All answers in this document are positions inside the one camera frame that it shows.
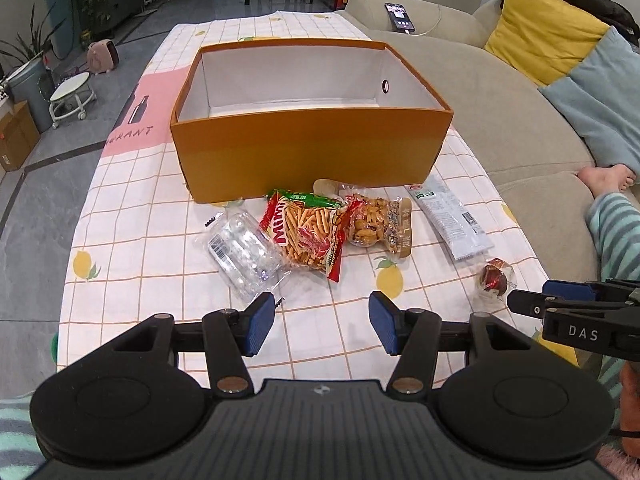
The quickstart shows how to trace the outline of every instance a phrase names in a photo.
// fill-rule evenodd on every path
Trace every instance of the checkered tablecloth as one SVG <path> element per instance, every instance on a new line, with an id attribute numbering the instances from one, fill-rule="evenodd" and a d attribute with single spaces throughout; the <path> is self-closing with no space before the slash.
<path id="1" fill-rule="evenodd" d="M 174 29 L 140 79 L 92 179 L 66 273 L 59 369 L 157 312 L 192 321 L 211 310 L 245 307 L 198 243 L 204 223 L 221 208 L 191 199 L 168 127 L 186 67 L 198 48 L 237 41 L 245 34 L 365 39 L 336 14 L 276 13 Z M 145 96 L 143 119 L 129 124 Z M 518 286 L 542 290 L 546 275 L 531 246 L 454 129 L 447 133 L 433 171 L 489 233 L 495 244 L 491 256 L 513 265 Z M 378 192 L 389 198 L 407 196 L 402 187 Z M 260 218 L 266 201 L 246 200 L 245 207 Z M 395 272 L 402 285 L 394 302 L 401 308 L 428 308 L 445 320 L 465 321 L 472 311 L 485 310 L 476 297 L 478 263 L 454 263 L 423 213 L 414 209 L 412 254 L 398 263 Z M 264 378 L 378 378 L 386 383 L 396 358 L 383 351 L 367 314 L 367 298 L 378 288 L 383 269 L 377 267 L 384 255 L 381 244 L 368 250 L 347 244 L 339 283 L 314 272 L 292 273 L 276 291 L 285 301 L 262 350 L 246 360 L 256 388 Z M 528 335 L 539 327 L 536 320 L 512 315 L 500 304 L 494 314 Z M 180 367 L 208 385 L 203 354 L 181 355 Z M 436 383 L 462 367 L 462 354 L 440 354 Z"/>

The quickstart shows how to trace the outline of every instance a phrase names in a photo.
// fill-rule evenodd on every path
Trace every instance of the beige couch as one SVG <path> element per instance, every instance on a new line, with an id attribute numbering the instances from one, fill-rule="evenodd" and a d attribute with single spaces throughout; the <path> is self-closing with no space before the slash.
<path id="1" fill-rule="evenodd" d="M 392 32 L 386 2 L 402 4 L 414 34 L 426 34 Z M 453 108 L 453 125 L 518 219 L 549 277 L 599 280 L 600 264 L 584 223 L 593 199 L 575 176 L 593 166 L 593 157 L 534 83 L 482 49 L 500 17 L 498 0 L 473 15 L 421 0 L 349 0 L 341 14 L 372 40 L 385 41 L 405 56 Z"/>

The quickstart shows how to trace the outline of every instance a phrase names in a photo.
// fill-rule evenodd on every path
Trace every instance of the pink fluffy slipper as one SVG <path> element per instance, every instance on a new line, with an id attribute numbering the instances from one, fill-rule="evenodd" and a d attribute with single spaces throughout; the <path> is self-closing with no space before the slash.
<path id="1" fill-rule="evenodd" d="M 602 446 L 596 460 L 618 480 L 640 480 L 638 461 L 617 449 Z"/>

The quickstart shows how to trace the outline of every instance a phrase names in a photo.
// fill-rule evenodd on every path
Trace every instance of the round black disc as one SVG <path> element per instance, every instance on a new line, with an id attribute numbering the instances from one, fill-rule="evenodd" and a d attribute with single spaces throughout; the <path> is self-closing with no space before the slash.
<path id="1" fill-rule="evenodd" d="M 578 368 L 545 353 L 503 351 L 452 375 L 438 395 L 443 423 L 464 444 L 505 462 L 594 454 L 609 432 L 612 400 Z"/>
<path id="2" fill-rule="evenodd" d="M 204 415 L 200 385 L 167 364 L 113 354 L 62 370 L 31 399 L 42 446 L 63 462 L 117 465 L 185 439 Z"/>

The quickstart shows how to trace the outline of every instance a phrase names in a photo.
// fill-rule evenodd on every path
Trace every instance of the brown cardboard box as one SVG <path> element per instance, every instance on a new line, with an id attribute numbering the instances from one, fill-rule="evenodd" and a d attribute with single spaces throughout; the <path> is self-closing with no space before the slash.
<path id="1" fill-rule="evenodd" d="M 0 120 L 0 165 L 5 171 L 19 170 L 39 140 L 27 101 L 18 103 L 13 115 Z"/>
<path id="2" fill-rule="evenodd" d="M 423 182 L 453 111 L 386 43 L 296 38 L 223 43 L 196 56 L 171 119 L 199 203 Z"/>

